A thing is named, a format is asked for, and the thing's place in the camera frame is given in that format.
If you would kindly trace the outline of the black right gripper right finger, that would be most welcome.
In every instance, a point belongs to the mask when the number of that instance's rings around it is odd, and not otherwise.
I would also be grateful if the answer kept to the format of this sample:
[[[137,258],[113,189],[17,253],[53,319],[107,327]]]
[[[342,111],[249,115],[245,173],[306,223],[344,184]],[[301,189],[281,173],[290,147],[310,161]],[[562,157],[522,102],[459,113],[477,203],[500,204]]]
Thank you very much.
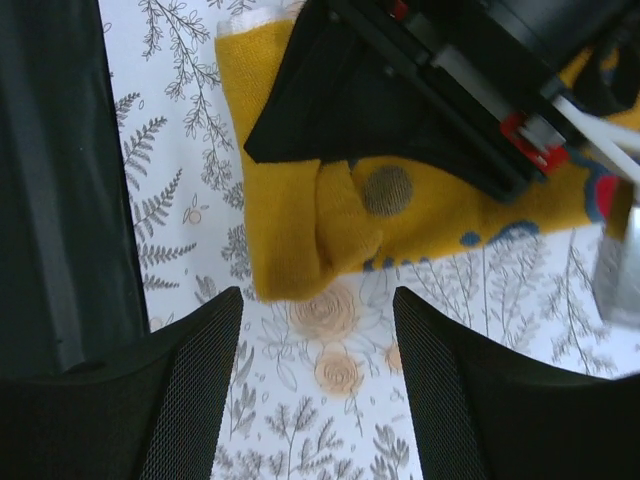
[[[406,287],[393,312],[427,479],[635,479],[639,379],[608,380],[517,353]]]

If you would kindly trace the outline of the blue yellow cloth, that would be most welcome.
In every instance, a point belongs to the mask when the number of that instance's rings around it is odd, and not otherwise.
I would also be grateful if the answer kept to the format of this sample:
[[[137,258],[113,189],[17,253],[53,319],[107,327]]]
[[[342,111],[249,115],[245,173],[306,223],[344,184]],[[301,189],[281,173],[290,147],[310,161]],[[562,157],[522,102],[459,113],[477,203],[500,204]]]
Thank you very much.
[[[561,97],[639,133],[639,5],[621,2],[624,36],[581,49],[560,70],[568,90]],[[246,239],[261,300],[307,300],[340,275],[456,254],[520,229],[551,233],[607,220],[620,178],[594,160],[585,137],[556,109],[560,97],[552,106],[576,129],[577,142],[509,202],[400,157],[255,162],[244,143],[301,10],[266,18],[253,10],[219,24],[214,43],[240,148]]]

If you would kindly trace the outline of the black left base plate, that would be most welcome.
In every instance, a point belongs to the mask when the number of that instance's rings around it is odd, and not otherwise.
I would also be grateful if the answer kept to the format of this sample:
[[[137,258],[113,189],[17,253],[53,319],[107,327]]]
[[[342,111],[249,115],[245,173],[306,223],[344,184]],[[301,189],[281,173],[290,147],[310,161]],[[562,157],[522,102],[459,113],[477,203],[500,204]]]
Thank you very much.
[[[147,334],[99,6],[1,5],[1,374]]]

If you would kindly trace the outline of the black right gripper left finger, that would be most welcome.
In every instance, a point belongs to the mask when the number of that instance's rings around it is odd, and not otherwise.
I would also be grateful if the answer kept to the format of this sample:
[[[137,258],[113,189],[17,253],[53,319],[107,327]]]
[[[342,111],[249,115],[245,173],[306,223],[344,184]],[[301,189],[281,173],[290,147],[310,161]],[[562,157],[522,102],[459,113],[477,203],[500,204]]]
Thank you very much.
[[[3,380],[2,478],[209,478],[242,313],[229,287],[106,357]]]

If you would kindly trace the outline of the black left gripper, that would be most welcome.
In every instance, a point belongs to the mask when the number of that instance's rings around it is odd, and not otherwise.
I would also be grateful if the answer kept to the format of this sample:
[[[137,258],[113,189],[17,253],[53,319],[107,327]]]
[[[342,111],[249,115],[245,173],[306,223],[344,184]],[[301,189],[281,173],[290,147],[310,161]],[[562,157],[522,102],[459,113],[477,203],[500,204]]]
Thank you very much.
[[[624,24],[621,1],[309,1],[244,149],[400,157],[509,202],[577,142],[560,70]]]

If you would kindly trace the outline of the floral patterned table mat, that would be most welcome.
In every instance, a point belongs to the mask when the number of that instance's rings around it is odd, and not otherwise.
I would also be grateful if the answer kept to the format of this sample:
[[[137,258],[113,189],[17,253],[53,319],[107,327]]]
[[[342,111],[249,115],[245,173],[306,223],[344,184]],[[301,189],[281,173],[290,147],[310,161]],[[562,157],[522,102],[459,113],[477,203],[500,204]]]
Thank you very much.
[[[229,286],[245,298],[216,479],[421,477],[392,296],[412,288],[448,316],[535,359],[600,377],[639,368],[639,335],[603,324],[589,285],[600,225],[439,261],[346,276],[318,299],[263,304],[250,277],[240,156],[213,38],[297,1],[100,5],[152,329]]]

